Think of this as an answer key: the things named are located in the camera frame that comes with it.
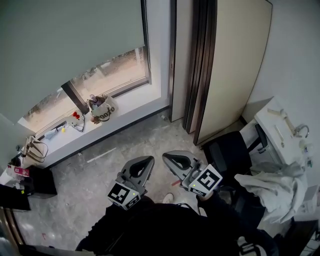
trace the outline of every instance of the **shoe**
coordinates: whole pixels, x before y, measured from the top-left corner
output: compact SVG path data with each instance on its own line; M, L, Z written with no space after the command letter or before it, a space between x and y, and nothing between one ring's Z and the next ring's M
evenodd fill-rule
M168 194L164 197L162 203L163 203L163 204L172 204L172 203L174 202L174 200L175 200L174 194L168 193Z

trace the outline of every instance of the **sleeve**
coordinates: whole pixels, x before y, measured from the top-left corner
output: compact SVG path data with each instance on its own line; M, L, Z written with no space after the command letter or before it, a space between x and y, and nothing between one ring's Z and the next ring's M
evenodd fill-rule
M264 230L259 230L244 221L239 214L217 193L206 201L201 201L198 196L198 207L203 208L212 227L221 236L228 239L237 240L245 237L246 241L264 248L268 256L278 256L278 247L273 238Z

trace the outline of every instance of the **beige bag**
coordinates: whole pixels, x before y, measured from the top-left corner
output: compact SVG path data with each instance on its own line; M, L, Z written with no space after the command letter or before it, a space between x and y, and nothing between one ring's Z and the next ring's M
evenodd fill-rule
M100 122L107 122L111 118L111 115L118 110L118 106L111 96L104 95L103 97L105 98L105 101L96 109L93 109L91 104L89 104L89 107L93 117L98 118Z
M47 144L37 140L35 137L30 136L26 138L23 154L22 166L37 166L45 161L48 154Z

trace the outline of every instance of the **marble floor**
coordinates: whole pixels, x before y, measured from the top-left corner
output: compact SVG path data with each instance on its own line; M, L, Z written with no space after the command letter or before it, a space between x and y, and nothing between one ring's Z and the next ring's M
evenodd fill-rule
M14 213L25 242L74 250L111 205L106 196L110 181L128 160L139 156L155 158L146 183L148 197L159 203L167 193L173 193L175 203L187 203L195 209L195 195L178 185L172 186L178 179L166 168L162 154L188 150L204 162L206 158L203 151L194 146L193 135L182 128L182 120L170 123L163 118L166 116L167 111L151 116L52 167L58 195L49 199L30 198L31 211ZM242 127L237 122L221 133ZM262 227L270 229L266 223L262 223ZM276 234L278 230L276 226L271 233Z

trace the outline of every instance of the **white cloth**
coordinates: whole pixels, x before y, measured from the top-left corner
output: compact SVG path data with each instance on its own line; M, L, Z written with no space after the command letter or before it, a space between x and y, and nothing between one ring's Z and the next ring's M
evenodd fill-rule
M301 206L308 188L305 171L296 162L290 165L262 162L251 170L258 174L237 174L234 178L248 192L260 198L267 210L263 220L283 223L291 219Z

